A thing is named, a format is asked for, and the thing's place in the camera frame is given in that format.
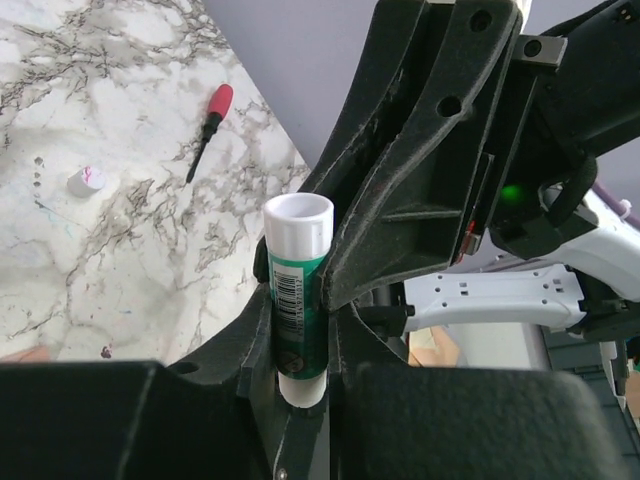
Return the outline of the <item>pink paper envelope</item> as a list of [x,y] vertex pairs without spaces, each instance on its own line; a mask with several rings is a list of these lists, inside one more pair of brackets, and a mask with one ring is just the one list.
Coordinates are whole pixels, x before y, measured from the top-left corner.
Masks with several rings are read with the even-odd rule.
[[49,349],[45,346],[37,346],[3,356],[1,363],[42,363],[50,361]]

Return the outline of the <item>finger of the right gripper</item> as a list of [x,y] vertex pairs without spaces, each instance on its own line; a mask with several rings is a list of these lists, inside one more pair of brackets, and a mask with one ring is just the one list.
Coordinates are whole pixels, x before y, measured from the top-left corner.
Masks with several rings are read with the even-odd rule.
[[427,250],[425,220],[433,155],[426,138],[402,151],[399,135],[433,58],[435,18],[426,1],[377,3],[351,88],[318,164],[299,193],[334,205],[333,239],[361,250]]
[[512,1],[376,5],[318,163],[336,206],[326,310],[456,256],[521,24]]

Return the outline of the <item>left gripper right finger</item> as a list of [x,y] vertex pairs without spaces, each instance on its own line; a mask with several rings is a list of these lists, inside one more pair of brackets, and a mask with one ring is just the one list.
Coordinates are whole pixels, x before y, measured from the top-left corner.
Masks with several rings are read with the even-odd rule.
[[345,306],[329,320],[335,479],[631,479],[566,372],[412,367]]

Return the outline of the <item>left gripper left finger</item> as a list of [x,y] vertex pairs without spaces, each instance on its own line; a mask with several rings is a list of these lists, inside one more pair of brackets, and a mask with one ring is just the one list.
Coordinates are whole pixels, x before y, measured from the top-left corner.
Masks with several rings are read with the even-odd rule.
[[274,399],[270,294],[171,366],[5,364],[5,479],[269,479],[255,407]]

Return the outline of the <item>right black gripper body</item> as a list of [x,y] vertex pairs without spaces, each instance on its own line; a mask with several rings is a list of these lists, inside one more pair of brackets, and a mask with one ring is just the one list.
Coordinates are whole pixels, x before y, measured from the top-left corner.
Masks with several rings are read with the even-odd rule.
[[531,259],[599,225],[584,204],[597,176],[587,90],[598,42],[589,32],[551,29],[525,41],[511,34],[508,44],[508,73],[484,147],[492,163],[455,262],[486,232],[499,248]]

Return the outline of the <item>white glue stick cap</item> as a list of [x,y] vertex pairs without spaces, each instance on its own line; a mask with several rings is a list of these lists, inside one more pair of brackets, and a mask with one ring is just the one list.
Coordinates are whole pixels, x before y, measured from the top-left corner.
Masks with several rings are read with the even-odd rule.
[[94,166],[83,167],[67,180],[68,191],[78,198],[91,197],[105,185],[105,174]]

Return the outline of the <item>green white glue stick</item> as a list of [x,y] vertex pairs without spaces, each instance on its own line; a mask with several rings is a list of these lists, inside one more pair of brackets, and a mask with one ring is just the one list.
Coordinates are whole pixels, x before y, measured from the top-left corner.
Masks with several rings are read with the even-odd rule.
[[279,390],[307,409],[327,385],[328,321],[313,303],[313,280],[331,247],[334,205],[314,193],[283,194],[266,202],[263,220]]

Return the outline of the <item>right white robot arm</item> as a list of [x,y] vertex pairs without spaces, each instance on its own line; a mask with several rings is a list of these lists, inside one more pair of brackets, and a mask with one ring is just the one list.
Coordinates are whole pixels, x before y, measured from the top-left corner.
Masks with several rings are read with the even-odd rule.
[[639,330],[639,235],[591,191],[639,135],[639,5],[606,1],[539,36],[513,1],[381,1],[349,94],[303,190],[336,207],[314,279],[333,312],[438,272],[489,234],[571,266],[576,331]]

